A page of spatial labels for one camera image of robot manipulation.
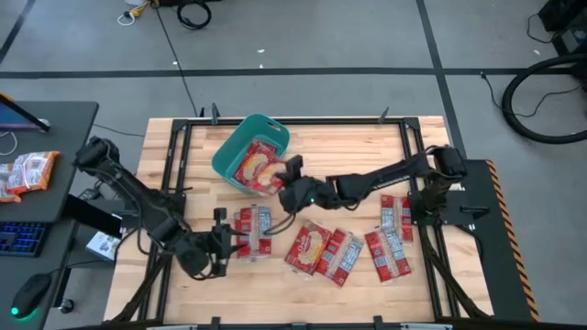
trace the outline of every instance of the wooden tabletop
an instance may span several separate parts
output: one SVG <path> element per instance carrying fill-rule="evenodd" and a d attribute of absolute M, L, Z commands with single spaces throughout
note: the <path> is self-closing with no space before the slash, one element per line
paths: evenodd
<path fill-rule="evenodd" d="M 441 116 L 419 119 L 425 147 L 449 143 Z M 137 176 L 151 188 L 161 187 L 171 125 L 172 119 L 168 118 L 149 122 Z M 288 129 L 291 140 L 285 158 L 303 155 L 303 173 L 317 178 L 365 173 L 403 158 L 396 126 L 295 125 Z M 215 207 L 226 207 L 232 215 L 250 204 L 268 205 L 273 222 L 285 217 L 277 197 L 261 199 L 242 194 L 212 170 L 212 156 L 233 130 L 232 126 L 197 126 L 192 132 L 185 187 L 193 189 L 186 192 L 185 218 L 194 231 L 209 230 Z M 181 153 L 182 140 L 178 138 L 176 160 Z M 171 182 L 176 180 L 178 163 L 175 161 Z M 432 321 L 417 230 L 415 242 L 404 245 L 413 273 L 387 286 L 380 284 L 367 248 L 361 251 L 343 288 L 320 274 L 304 279 L 283 261 L 304 219 L 319 221 L 331 230 L 341 227 L 363 237 L 381 222 L 380 193 L 401 196 L 408 190 L 407 182 L 403 182 L 374 192 L 354 212 L 308 207 L 297 216 L 292 228 L 273 238 L 270 258 L 257 262 L 231 259 L 227 276 L 222 279 L 192 280 L 174 260 L 165 324 L 209 324 L 213 316 L 220 316 L 222 323 L 230 324 L 368 323 L 374 315 L 381 315 L 384 322 Z M 474 238 L 450 226 L 445 226 L 444 236 L 453 275 L 478 306 L 491 314 Z M 145 249 L 149 247 L 146 237 L 143 245 Z M 105 319 L 114 317 L 130 299 L 143 279 L 146 262 L 147 258 L 137 250 L 134 237 L 130 237 L 119 252 Z M 444 284 L 439 276 L 437 281 L 443 312 L 448 315 Z M 155 288 L 151 315 L 159 285 Z"/>

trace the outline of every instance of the desk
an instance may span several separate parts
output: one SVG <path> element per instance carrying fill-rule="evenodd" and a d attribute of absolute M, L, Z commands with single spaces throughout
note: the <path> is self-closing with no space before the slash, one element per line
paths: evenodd
<path fill-rule="evenodd" d="M 32 151 L 58 150 L 60 156 L 55 161 L 49 189 L 46 192 L 29 192 L 23 195 L 21 203 L 0 204 L 0 221 L 30 221 L 53 223 L 49 236 L 38 258 L 0 257 L 2 299 L 0 299 L 0 325 L 10 329 L 40 329 L 45 324 L 49 309 L 56 298 L 60 299 L 58 289 L 66 280 L 67 271 L 62 269 L 52 275 L 48 292 L 43 297 L 39 309 L 26 321 L 15 319 L 10 314 L 14 295 L 32 275 L 63 267 L 75 235 L 77 225 L 72 219 L 62 219 L 61 211 L 65 205 L 72 185 L 75 168 L 72 166 L 75 152 L 88 138 L 97 103 L 92 102 L 19 102 L 20 106 L 32 115 L 48 119 L 51 123 L 49 133 L 17 132 L 18 148 L 10 156 L 0 157 L 0 162 L 13 161 L 19 154 Z"/>
<path fill-rule="evenodd" d="M 449 143 L 442 117 L 419 117 L 419 122 L 425 147 Z M 399 161 L 404 155 L 398 128 L 377 125 L 287 127 L 291 141 L 285 158 L 303 155 L 303 172 L 318 178 L 372 171 Z M 138 178 L 151 188 L 161 187 L 171 129 L 171 119 L 150 120 L 138 165 Z M 184 187 L 193 188 L 186 191 L 185 218 L 194 230 L 209 230 L 215 207 L 226 207 L 232 214 L 249 204 L 267 204 L 271 207 L 273 221 L 285 217 L 276 197 L 263 200 L 244 195 L 212 170 L 212 156 L 233 130 L 233 126 L 198 126 L 192 132 Z M 180 139 L 175 149 L 176 160 L 181 149 Z M 177 173 L 176 168 L 172 170 L 171 182 L 175 182 Z M 319 274 L 311 280 L 303 280 L 282 261 L 302 219 L 319 220 L 330 229 L 340 226 L 362 237 L 381 221 L 379 193 L 406 195 L 408 187 L 404 182 L 375 192 L 355 212 L 325 211 L 314 206 L 306 208 L 292 228 L 273 239 L 270 258 L 256 263 L 232 259 L 228 275 L 223 279 L 191 280 L 174 260 L 164 323 L 209 324 L 213 316 L 220 316 L 223 324 L 369 323 L 378 314 L 385 322 L 432 321 L 417 233 L 414 244 L 405 246 L 413 274 L 386 287 L 379 283 L 367 248 L 361 251 L 360 259 L 342 289 Z M 452 273 L 478 306 L 492 314 L 490 294 L 474 239 L 449 226 L 445 228 L 444 236 Z M 105 319 L 120 312 L 145 274 L 146 257 L 137 252 L 133 240 L 130 238 L 127 242 L 131 243 L 120 249 Z M 447 311 L 444 285 L 439 276 L 437 279 L 443 311 Z M 154 288 L 152 297 L 158 294 L 157 283 Z M 152 297 L 151 317 L 156 301 Z"/>

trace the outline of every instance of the snack bag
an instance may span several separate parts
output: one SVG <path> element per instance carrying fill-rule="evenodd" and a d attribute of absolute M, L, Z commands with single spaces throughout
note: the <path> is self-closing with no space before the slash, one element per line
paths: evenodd
<path fill-rule="evenodd" d="M 47 190 L 57 155 L 59 151 L 31 152 L 18 156 L 8 177 L 8 192 L 21 194 Z"/>
<path fill-rule="evenodd" d="M 18 195 L 8 192 L 8 177 L 12 167 L 12 164 L 0 164 L 0 203 L 20 203 Z"/>
<path fill-rule="evenodd" d="M 269 164 L 279 161 L 275 150 L 274 146 L 253 140 L 232 177 L 243 185 L 249 186 Z"/>
<path fill-rule="evenodd" d="M 268 164 L 247 187 L 263 195 L 276 194 L 283 187 L 283 181 L 275 176 L 278 172 L 285 172 L 285 163 L 282 161 Z"/>
<path fill-rule="evenodd" d="M 285 262 L 306 274 L 313 275 L 332 233 L 306 220 L 297 234 Z"/>
<path fill-rule="evenodd" d="M 405 259 L 399 237 L 394 232 L 379 229 L 366 234 L 365 240 L 383 285 L 412 272 Z"/>
<path fill-rule="evenodd" d="M 398 235 L 401 233 L 402 242 L 413 243 L 414 242 L 414 227 L 412 226 L 412 214 L 410 211 L 410 200 L 407 197 L 396 198 L 399 210 L 398 217 L 401 217 L 400 227 L 401 231 L 396 231 Z"/>
<path fill-rule="evenodd" d="M 262 233 L 271 226 L 271 210 L 269 207 L 242 208 L 235 213 L 235 229 L 248 236 L 237 236 L 237 245 L 247 244 L 237 251 L 239 259 L 257 259 L 271 254 L 271 237 Z"/>
<path fill-rule="evenodd" d="M 391 195 L 382 194 L 382 228 L 399 233 L 401 230 L 401 219 L 395 208 L 396 199 L 396 197 Z"/>
<path fill-rule="evenodd" d="M 327 248 L 322 253 L 316 271 L 342 288 L 362 248 L 363 243 L 352 233 L 337 228 L 328 240 Z"/>

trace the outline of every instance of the concrete floor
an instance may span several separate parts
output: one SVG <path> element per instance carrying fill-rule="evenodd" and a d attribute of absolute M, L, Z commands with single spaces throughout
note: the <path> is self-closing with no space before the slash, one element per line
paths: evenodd
<path fill-rule="evenodd" d="M 402 75 L 364 70 L 522 68 L 554 57 L 551 45 L 526 36 L 527 17 L 545 2 L 224 0 L 210 4 L 212 23 L 196 32 L 183 29 L 169 8 L 161 9 L 161 16 L 182 67 L 202 70 L 186 78 L 196 108 L 215 102 L 223 116 L 348 116 L 378 115 L 390 106 L 391 116 L 456 118 L 458 126 L 449 121 L 454 142 L 458 145 L 462 136 L 469 158 L 490 159 L 497 166 L 542 320 L 587 325 L 582 280 L 587 203 L 581 192 L 587 186 L 585 142 L 552 147 L 523 140 L 505 125 L 476 75 L 447 76 L 443 90 L 432 70 Z M 4 0 L 0 44 L 24 8 L 30 11 L 9 51 L 0 50 L 0 91 L 17 100 L 96 101 L 96 123 L 133 133 L 143 133 L 150 117 L 193 115 L 182 79 L 171 76 L 178 66 L 154 11 L 147 10 L 132 27 L 121 27 L 116 18 L 127 9 L 122 0 Z M 423 9 L 439 60 L 431 57 L 426 43 Z M 534 23 L 534 34 L 547 37 L 539 21 Z M 211 71 L 261 65 L 352 67 L 365 74 L 220 76 L 221 71 Z M 115 71 L 131 73 L 117 77 Z M 152 77 L 133 78 L 132 71 Z M 161 77 L 160 71 L 167 73 Z M 68 78 L 72 72 L 94 78 Z M 511 79 L 490 76 L 499 95 Z M 533 77 L 516 93 L 515 106 L 531 112 L 543 94 L 575 85 L 565 76 Z M 579 92 L 551 97 L 526 122 L 553 134 L 584 129 L 585 101 Z M 97 127 L 92 133 L 114 140 L 122 163 L 131 171 L 137 167 L 141 138 Z M 78 175 L 72 192 L 93 182 Z M 46 328 L 100 322 L 111 276 L 111 269 L 75 270 L 67 295 L 77 309 L 68 315 L 51 313 Z"/>

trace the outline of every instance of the teal plastic basket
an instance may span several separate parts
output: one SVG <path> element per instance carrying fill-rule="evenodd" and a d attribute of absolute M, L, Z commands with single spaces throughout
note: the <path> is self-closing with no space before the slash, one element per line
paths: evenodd
<path fill-rule="evenodd" d="M 290 143 L 290 132 L 277 121 L 261 114 L 250 115 L 243 120 L 227 141 L 212 158 L 212 168 L 228 183 L 244 193 L 255 193 L 232 178 L 238 165 L 245 157 L 254 138 L 277 147 L 276 154 L 281 158 Z"/>

